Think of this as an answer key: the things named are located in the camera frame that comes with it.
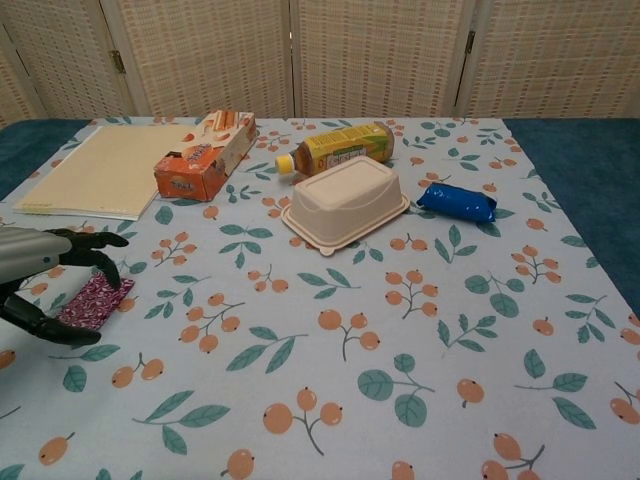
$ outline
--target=wicker folding screen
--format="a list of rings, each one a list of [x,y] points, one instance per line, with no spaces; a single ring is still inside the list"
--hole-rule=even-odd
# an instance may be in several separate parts
[[[0,0],[0,16],[49,116],[132,113],[97,0]]]
[[[138,110],[147,111],[139,113],[200,116],[215,108],[259,117],[293,113],[287,0],[117,4],[132,60],[127,71],[135,67],[141,84],[132,92],[138,90],[144,97],[138,104],[146,104]]]
[[[473,3],[291,0],[296,114],[447,114]]]
[[[11,63],[10,52],[2,47],[0,42],[0,128],[43,113],[30,98],[24,76],[20,76]]]
[[[616,117],[640,94],[640,0],[484,3],[461,113]]]

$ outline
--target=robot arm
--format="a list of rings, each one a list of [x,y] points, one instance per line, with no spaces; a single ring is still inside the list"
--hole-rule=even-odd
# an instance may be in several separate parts
[[[0,317],[36,337],[54,343],[91,345],[98,342],[98,332],[70,327],[49,318],[15,292],[26,278],[58,264],[95,265],[105,274],[109,284],[117,289],[120,287],[117,267],[107,255],[92,249],[107,245],[124,247],[128,244],[126,239],[111,232],[0,228]]]

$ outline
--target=white plastic food container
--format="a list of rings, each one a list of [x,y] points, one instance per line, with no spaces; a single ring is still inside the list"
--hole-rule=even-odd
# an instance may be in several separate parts
[[[282,221],[316,247],[332,255],[409,206],[398,174],[360,156],[314,175],[294,187]]]

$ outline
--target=yellow tea bottle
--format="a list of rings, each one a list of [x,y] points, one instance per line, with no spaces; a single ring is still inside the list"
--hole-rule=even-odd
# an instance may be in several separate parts
[[[386,162],[393,154],[393,132],[383,123],[374,122],[308,137],[298,148],[276,158],[278,173],[297,170],[307,176],[365,155]]]

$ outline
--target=blue packaged snack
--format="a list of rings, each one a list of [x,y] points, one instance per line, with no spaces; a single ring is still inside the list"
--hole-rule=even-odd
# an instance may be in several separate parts
[[[432,183],[416,202],[419,206],[474,222],[494,222],[497,202],[484,193],[444,183]]]

